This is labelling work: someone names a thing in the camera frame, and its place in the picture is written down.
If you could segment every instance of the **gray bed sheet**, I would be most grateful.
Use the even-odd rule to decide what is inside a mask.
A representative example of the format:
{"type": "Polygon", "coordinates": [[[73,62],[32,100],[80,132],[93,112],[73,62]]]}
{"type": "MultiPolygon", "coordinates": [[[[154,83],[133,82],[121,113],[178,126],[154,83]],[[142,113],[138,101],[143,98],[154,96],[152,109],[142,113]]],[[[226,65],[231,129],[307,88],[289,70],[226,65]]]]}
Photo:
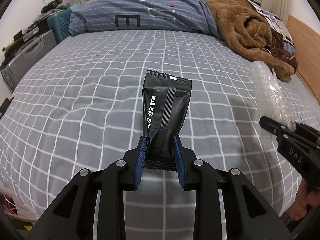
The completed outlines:
{"type": "MultiPolygon", "coordinates": [[[[151,69],[192,80],[183,146],[217,169],[241,169],[281,214],[300,175],[277,153],[275,139],[260,137],[249,68],[223,41],[204,34],[69,37],[14,91],[0,121],[0,179],[40,216],[81,168],[100,170],[121,159],[142,135],[141,90],[151,69]]],[[[320,107],[299,78],[280,84],[297,120],[320,129],[320,107]]],[[[139,190],[126,192],[124,201],[129,240],[192,239],[195,192],[184,192],[176,173],[144,170],[139,190]]]]}

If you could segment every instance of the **silver bolt head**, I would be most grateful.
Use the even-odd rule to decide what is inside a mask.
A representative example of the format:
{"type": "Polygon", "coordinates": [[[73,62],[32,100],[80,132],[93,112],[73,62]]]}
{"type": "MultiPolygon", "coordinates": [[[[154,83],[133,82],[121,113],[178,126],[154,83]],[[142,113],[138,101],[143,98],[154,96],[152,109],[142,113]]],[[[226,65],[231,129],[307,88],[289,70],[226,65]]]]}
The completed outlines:
{"type": "Polygon", "coordinates": [[[119,161],[117,161],[117,166],[118,167],[123,167],[123,166],[125,166],[125,161],[124,160],[119,160],[119,161]]]}
{"type": "Polygon", "coordinates": [[[202,166],[203,165],[203,160],[196,159],[196,160],[194,160],[193,163],[195,164],[195,166],[202,166]]]}
{"type": "Polygon", "coordinates": [[[82,169],[80,172],[79,172],[80,176],[87,176],[89,174],[89,171],[87,169],[82,169]]]}
{"type": "Polygon", "coordinates": [[[240,175],[240,171],[239,171],[238,169],[236,169],[236,168],[233,168],[233,169],[231,170],[231,173],[232,173],[233,175],[235,175],[235,176],[240,175]]]}

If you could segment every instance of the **wooden headboard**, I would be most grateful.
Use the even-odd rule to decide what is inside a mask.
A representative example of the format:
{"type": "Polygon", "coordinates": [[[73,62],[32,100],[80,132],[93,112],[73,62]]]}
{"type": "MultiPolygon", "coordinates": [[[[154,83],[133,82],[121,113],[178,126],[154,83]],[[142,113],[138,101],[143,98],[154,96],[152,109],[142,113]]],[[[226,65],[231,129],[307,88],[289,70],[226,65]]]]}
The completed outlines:
{"type": "Polygon", "coordinates": [[[287,28],[294,41],[299,62],[297,75],[320,103],[320,35],[291,15],[287,28]]]}

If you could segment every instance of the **black plastic bag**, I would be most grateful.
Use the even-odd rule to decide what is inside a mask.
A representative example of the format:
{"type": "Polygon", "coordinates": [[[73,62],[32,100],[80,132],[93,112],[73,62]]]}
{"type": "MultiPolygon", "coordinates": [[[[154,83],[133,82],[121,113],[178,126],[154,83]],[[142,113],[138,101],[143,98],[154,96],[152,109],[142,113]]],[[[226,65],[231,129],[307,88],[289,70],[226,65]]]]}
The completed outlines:
{"type": "Polygon", "coordinates": [[[146,167],[175,170],[173,137],[186,117],[191,84],[188,79],[147,71],[142,90],[143,136],[148,138],[146,167]]]}

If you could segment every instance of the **suitcase handle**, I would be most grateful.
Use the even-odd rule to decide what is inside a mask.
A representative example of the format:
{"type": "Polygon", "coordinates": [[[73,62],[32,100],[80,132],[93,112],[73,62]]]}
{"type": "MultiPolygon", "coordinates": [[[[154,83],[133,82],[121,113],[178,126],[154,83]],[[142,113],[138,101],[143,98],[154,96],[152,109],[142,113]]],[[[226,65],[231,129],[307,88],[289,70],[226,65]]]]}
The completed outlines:
{"type": "Polygon", "coordinates": [[[24,57],[24,59],[28,59],[34,56],[39,51],[40,47],[42,47],[43,45],[44,45],[43,39],[41,39],[40,37],[35,39],[30,44],[28,44],[25,48],[23,48],[23,50],[21,51],[22,56],[24,57]]]}

